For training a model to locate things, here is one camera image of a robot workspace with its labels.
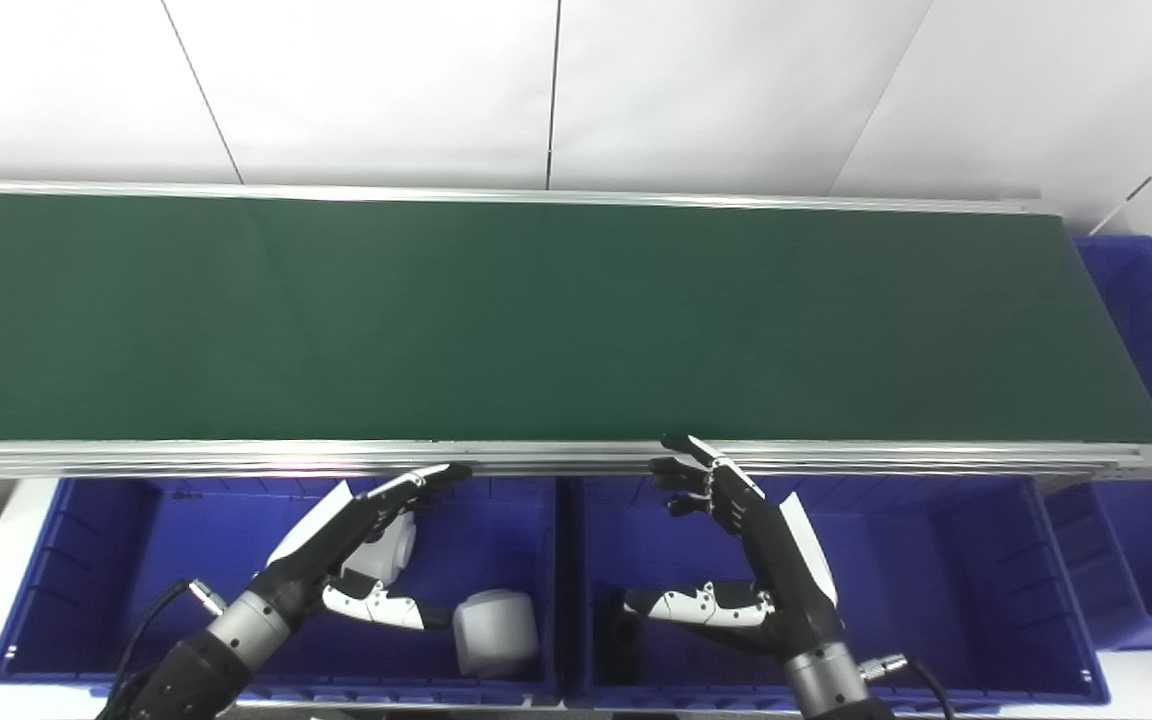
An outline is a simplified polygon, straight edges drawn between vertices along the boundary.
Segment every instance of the robotic arm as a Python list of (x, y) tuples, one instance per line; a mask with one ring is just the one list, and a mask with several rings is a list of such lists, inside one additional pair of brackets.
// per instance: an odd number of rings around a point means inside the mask
[(669, 514), (707, 511), (713, 516), (740, 538), (755, 583), (627, 591), (626, 608), (688, 623), (735, 647), (771, 652), (808, 719), (890, 719), (890, 708), (869, 696), (865, 679), (847, 650), (835, 604), (813, 577), (781, 510), (744, 470), (700, 439), (670, 434), (662, 446), (703, 467), (676, 457), (652, 461), (655, 486), (680, 492), (666, 502)]
[[(353, 584), (361, 588), (348, 588), (340, 568), (361, 544), (380, 537), (401, 511), (471, 472), (454, 462), (422, 468), (354, 498), (314, 536), (257, 574), (210, 626), (175, 644), (147, 680), (111, 689), (111, 710), (103, 717), (210, 720), (238, 697), (260, 666), (325, 602), (380, 623), (416, 629), (447, 626), (445, 611), (410, 598), (389, 598), (378, 579), (358, 575)], [(361, 605), (357, 598), (384, 600), (384, 613), (362, 617), (348, 612)]]

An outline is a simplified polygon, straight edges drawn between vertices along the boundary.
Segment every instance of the black cable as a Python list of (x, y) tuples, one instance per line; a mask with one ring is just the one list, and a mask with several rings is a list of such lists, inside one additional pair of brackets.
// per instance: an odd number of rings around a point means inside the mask
[(927, 669), (927, 665), (923, 665), (914, 659), (914, 657), (907, 655), (905, 660), (909, 661), (909, 669), (914, 670), (914, 674), (918, 675), (924, 684), (927, 684), (927, 689), (935, 696), (935, 700), (941, 703), (941, 712), (945, 714), (945, 720), (955, 720), (954, 706), (950, 705), (950, 696), (945, 691), (945, 685), (941, 684), (940, 680), (937, 680), (937, 675), (933, 675), (932, 670)]
[(105, 707), (101, 708), (100, 715), (97, 715), (97, 720), (109, 720), (114, 714), (115, 707), (119, 705), (119, 696), (122, 694), (124, 685), (127, 685), (127, 672), (132, 665), (132, 657), (136, 655), (136, 646), (141, 644), (141, 636), (145, 634), (145, 629), (150, 626), (151, 621), (159, 616), (160, 612), (165, 609), (166, 606), (170, 605), (175, 598), (180, 594), (188, 592), (189, 579), (177, 579), (165, 589), (162, 594), (157, 597), (157, 600), (150, 605), (150, 609), (145, 611), (145, 615), (141, 616), (141, 622), (132, 630), (132, 637), (128, 639), (127, 646), (123, 647), (123, 655), (118, 660), (118, 669), (114, 670), (114, 684), (109, 685), (109, 697), (105, 700)]

